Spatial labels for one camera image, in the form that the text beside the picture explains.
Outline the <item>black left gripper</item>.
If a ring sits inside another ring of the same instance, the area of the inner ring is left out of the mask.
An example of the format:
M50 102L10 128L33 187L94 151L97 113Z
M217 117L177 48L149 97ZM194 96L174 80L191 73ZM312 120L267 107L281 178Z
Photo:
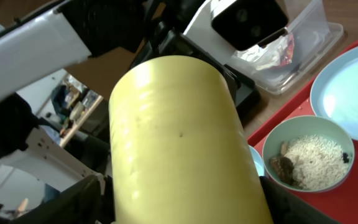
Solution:
M220 64L225 65L236 49L212 28L211 2L212 0L206 0L202 3L183 34Z

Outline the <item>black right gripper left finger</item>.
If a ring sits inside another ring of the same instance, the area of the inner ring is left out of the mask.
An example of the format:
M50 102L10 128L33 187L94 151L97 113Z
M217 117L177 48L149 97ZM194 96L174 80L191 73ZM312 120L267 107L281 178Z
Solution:
M61 194L16 218L12 224L94 224L101 203L101 187L89 175Z

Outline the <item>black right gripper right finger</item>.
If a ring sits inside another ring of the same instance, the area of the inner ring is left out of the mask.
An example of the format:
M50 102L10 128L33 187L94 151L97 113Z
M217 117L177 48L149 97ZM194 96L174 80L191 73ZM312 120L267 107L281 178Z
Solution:
M264 195L274 224L338 224L268 177L260 176Z

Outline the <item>green bowl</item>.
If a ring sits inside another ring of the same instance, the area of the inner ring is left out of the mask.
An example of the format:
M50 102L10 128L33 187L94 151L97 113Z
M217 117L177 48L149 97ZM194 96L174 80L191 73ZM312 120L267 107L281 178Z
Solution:
M273 171L269 159L278 154L280 146L284 141L291 141L306 135L318 135L328 140L337 142L345 152L352 155L350 168L345 177L334 185L323 190L299 190L290 185L284 184ZM351 137L335 122L317 116L297 116L281 122L267 135L262 148L262 159L264 160L265 171L279 185L297 192L325 192L341 185L349 175L355 158L355 148Z

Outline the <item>yellow plastic cup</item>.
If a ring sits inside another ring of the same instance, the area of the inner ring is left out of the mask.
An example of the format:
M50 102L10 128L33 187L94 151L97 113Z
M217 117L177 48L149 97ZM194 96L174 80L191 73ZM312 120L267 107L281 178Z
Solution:
M165 56L127 72L109 99L118 223L272 223L221 73Z

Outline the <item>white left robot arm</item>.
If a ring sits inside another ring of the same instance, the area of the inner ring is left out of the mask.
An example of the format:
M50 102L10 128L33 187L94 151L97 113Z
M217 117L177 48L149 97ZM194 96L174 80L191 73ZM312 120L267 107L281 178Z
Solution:
M55 1L0 31L0 159L27 152L37 118L18 89L118 47L135 51L158 2Z

